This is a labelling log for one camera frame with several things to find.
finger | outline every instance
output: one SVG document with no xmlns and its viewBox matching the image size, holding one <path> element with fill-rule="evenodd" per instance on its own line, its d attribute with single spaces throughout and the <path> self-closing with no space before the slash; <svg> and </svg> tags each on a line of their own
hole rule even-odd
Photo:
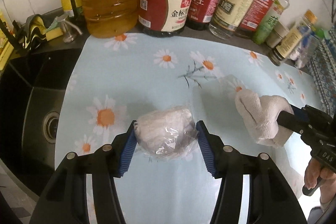
<svg viewBox="0 0 336 224">
<path fill-rule="evenodd" d="M 320 176 L 321 165 L 316 159 L 312 158 L 307 169 L 307 182 L 310 188 L 314 188 L 317 184 L 317 178 Z"/>
<path fill-rule="evenodd" d="M 336 179 L 336 174 L 329 168 L 323 168 L 320 173 L 321 178 L 325 180 Z"/>
</svg>

qr code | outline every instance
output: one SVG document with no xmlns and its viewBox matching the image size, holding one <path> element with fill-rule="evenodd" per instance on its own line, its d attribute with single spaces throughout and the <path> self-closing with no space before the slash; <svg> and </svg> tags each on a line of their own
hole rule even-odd
<svg viewBox="0 0 336 224">
<path fill-rule="evenodd" d="M 251 28 L 253 28 L 253 29 L 255 29 L 258 26 L 257 24 L 255 24 L 255 23 L 253 23 L 251 21 L 249 21 L 246 25 L 249 26 L 249 27 L 251 27 Z"/>
<path fill-rule="evenodd" d="M 147 28 L 151 27 L 151 22 L 139 16 L 139 22 Z"/>
<path fill-rule="evenodd" d="M 140 8 L 147 11 L 147 0 L 140 0 Z"/>
</svg>

yellow sponge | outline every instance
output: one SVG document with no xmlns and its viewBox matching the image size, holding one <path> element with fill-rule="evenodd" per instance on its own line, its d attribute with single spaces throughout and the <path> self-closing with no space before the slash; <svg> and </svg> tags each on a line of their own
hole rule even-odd
<svg viewBox="0 0 336 224">
<path fill-rule="evenodd" d="M 59 27 L 52 29 L 48 32 L 46 32 L 45 36 L 47 38 L 47 41 L 50 41 L 56 37 L 60 37 L 61 35 L 63 35 L 61 29 Z"/>
</svg>

metal screw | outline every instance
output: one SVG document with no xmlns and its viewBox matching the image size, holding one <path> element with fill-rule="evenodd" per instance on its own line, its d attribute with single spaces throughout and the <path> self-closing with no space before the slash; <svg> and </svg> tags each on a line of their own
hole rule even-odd
<svg viewBox="0 0 336 224">
<path fill-rule="evenodd" d="M 223 147 L 223 150 L 224 150 L 225 152 L 232 152 L 232 151 L 233 151 L 233 148 L 232 148 L 232 146 L 226 145 L 226 146 Z"/>
<path fill-rule="evenodd" d="M 69 152 L 69 153 L 67 154 L 67 159 L 68 159 L 68 160 L 72 160 L 75 156 L 76 156 L 75 153 L 73 153 L 73 152 Z"/>
<path fill-rule="evenodd" d="M 103 151 L 110 151 L 112 149 L 112 145 L 106 144 L 103 146 Z"/>
<path fill-rule="evenodd" d="M 263 160 L 268 160 L 269 156 L 266 153 L 261 153 L 260 158 L 262 158 Z"/>
</svg>

jar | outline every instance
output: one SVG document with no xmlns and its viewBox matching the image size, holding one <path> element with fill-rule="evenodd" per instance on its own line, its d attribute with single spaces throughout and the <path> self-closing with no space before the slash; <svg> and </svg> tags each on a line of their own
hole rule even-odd
<svg viewBox="0 0 336 224">
<path fill-rule="evenodd" d="M 271 31 L 269 36 L 266 38 L 266 44 L 270 48 L 274 48 L 280 43 L 280 41 L 286 36 L 289 29 L 281 24 L 280 21 L 276 23 L 274 29 Z"/>
</svg>

